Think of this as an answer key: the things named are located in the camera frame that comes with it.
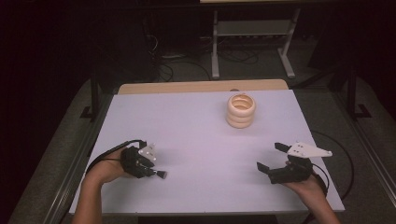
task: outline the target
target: stack of rings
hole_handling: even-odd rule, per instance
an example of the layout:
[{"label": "stack of rings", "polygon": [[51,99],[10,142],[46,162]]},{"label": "stack of rings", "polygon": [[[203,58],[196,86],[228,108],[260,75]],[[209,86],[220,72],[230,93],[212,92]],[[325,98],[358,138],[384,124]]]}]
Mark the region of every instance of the stack of rings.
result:
[{"label": "stack of rings", "polygon": [[234,95],[228,100],[227,122],[235,128],[246,128],[253,122],[255,110],[253,98],[244,93]]}]

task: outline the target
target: gray carpet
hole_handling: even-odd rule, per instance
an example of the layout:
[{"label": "gray carpet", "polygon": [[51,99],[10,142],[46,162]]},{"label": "gray carpet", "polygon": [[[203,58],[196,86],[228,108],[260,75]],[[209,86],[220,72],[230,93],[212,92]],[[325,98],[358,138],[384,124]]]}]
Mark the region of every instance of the gray carpet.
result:
[{"label": "gray carpet", "polygon": [[[289,85],[297,84],[318,72],[316,69],[306,67],[315,44],[315,40],[292,42],[289,57],[296,73],[295,79],[286,78],[276,54],[277,44],[265,45],[264,48],[249,52],[258,53],[257,62],[254,62],[255,59],[252,57],[252,63],[231,62],[230,55],[240,59],[246,57],[246,53],[226,49],[222,54],[226,59],[219,60],[220,79],[282,78]],[[174,71],[173,81],[208,80],[207,74],[210,74],[211,67],[209,55],[206,53],[200,57],[181,58],[168,63],[167,65]],[[361,80],[358,82],[357,102],[364,104],[373,117],[359,119],[358,122],[351,121],[346,116],[342,100],[339,100],[339,96],[343,99],[345,93],[336,94],[326,89],[329,78],[331,77],[319,80],[308,89],[296,90],[295,94],[317,145],[333,151],[334,156],[326,158],[325,162],[340,195],[347,192],[351,181],[350,162],[343,148],[352,158],[355,168],[354,183],[343,200],[346,211],[338,213],[337,216],[343,223],[392,223],[396,220],[395,206],[384,190],[354,126],[359,124],[375,147],[375,152],[386,170],[391,176],[396,176],[396,150],[394,150],[396,124],[375,99],[371,88]],[[102,111],[106,111],[111,96],[102,95],[102,97],[101,108]],[[88,158],[80,158],[78,167],[71,167],[71,164],[78,159],[76,154],[79,153],[81,146],[90,145],[89,142],[83,143],[84,140],[90,138],[91,142],[94,141],[95,134],[100,130],[100,124],[90,123],[88,119],[79,117],[87,105],[90,105],[89,83],[81,87],[70,105],[35,175],[21,197],[10,223],[71,222],[72,216],[67,214],[73,198],[71,192],[77,188]],[[84,154],[89,149],[83,147],[82,150],[85,150]],[[74,182],[65,186],[64,178],[70,170],[75,171]],[[69,194],[62,198],[60,195],[64,189],[70,189],[71,192],[68,191]],[[277,219],[279,223],[301,223],[306,215],[285,214],[277,216]],[[136,222],[136,217],[104,217],[104,223]]]}]

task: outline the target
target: white table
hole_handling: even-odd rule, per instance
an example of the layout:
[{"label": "white table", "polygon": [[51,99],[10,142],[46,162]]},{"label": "white table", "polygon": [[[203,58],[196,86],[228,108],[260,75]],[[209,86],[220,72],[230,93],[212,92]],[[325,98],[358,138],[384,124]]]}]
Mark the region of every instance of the white table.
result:
[{"label": "white table", "polygon": [[[127,140],[155,143],[158,176],[119,178],[102,190],[103,213],[137,216],[276,214],[306,211],[289,189],[272,185],[256,162],[285,166],[275,142],[314,145],[293,91],[244,91],[257,103],[255,120],[235,129],[225,120],[236,92],[179,92],[116,95],[89,163]],[[326,167],[321,158],[313,163]],[[328,200],[345,210],[332,181]],[[70,208],[74,213],[79,189]]]}]

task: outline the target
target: dark background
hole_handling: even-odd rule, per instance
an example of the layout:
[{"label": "dark background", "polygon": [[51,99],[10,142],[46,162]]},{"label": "dark background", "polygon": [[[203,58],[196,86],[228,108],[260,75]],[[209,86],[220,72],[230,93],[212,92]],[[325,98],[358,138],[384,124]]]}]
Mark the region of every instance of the dark background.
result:
[{"label": "dark background", "polygon": [[[84,7],[103,3],[84,2]],[[147,15],[104,16],[79,9],[66,0],[0,2],[1,223],[8,221],[67,107],[92,73],[109,92],[123,82],[156,77],[140,23]],[[316,68],[353,52],[358,75],[396,118],[394,13],[394,4],[385,1],[304,7],[295,38],[319,39],[310,63]],[[149,18],[150,32],[168,48],[191,47],[199,35],[210,32],[203,27],[212,22],[207,12],[197,11],[161,12]],[[178,41],[172,38],[176,33],[182,37]]]}]

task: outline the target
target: human arm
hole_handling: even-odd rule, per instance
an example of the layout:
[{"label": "human arm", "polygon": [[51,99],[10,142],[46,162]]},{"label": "human arm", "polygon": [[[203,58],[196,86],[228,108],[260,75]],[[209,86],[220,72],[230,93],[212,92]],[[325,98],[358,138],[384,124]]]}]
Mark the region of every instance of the human arm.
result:
[{"label": "human arm", "polygon": [[329,205],[317,179],[311,175],[302,182],[284,183],[284,186],[292,189],[310,210],[320,224],[341,223]]},{"label": "human arm", "polygon": [[[119,159],[121,150],[106,156],[106,159]],[[102,223],[101,189],[105,183],[124,175],[119,161],[104,160],[95,164],[81,182],[80,194],[73,224]]]}]

